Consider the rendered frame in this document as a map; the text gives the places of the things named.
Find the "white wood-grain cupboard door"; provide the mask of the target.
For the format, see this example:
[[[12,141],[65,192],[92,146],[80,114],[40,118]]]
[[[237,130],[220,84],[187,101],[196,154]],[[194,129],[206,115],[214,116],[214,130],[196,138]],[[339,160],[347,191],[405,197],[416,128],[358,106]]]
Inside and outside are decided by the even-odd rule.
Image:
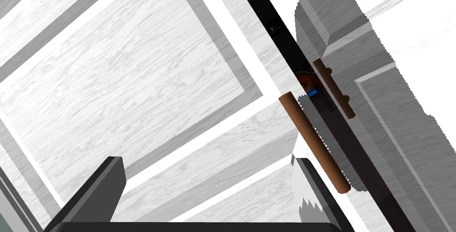
[[[0,166],[39,229],[108,156],[113,221],[301,221],[288,91],[247,0],[0,0]]]

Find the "grey panelled cupboard door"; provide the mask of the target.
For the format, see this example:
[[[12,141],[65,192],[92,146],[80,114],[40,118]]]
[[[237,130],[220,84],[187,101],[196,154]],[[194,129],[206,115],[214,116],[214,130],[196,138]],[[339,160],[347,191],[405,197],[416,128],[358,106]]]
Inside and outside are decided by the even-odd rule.
[[[425,114],[356,0],[299,0],[301,49],[321,59],[356,116],[341,147],[394,232],[456,232],[456,152]]]

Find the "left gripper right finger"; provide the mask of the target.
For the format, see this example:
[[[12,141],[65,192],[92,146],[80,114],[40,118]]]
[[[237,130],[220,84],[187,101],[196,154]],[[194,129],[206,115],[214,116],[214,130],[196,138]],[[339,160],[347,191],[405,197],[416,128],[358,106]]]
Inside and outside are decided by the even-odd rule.
[[[355,232],[310,160],[292,156],[292,165],[291,187],[305,232]]]

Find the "long brown bar handle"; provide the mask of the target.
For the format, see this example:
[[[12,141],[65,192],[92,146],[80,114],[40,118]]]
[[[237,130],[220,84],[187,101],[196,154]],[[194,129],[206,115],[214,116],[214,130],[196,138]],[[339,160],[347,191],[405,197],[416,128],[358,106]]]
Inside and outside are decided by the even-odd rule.
[[[295,124],[304,141],[307,143],[310,151],[321,165],[323,171],[326,173],[336,191],[340,194],[346,194],[349,192],[352,187],[340,170],[338,164],[332,158],[314,126],[299,106],[293,94],[291,92],[287,92],[279,97],[279,101],[292,122]]]

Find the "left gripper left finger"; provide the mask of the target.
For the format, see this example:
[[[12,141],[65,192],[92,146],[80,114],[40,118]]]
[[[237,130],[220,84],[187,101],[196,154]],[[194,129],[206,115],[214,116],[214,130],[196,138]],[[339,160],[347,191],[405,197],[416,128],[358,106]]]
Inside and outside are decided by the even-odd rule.
[[[122,157],[107,157],[46,226],[63,223],[110,222],[126,186]]]

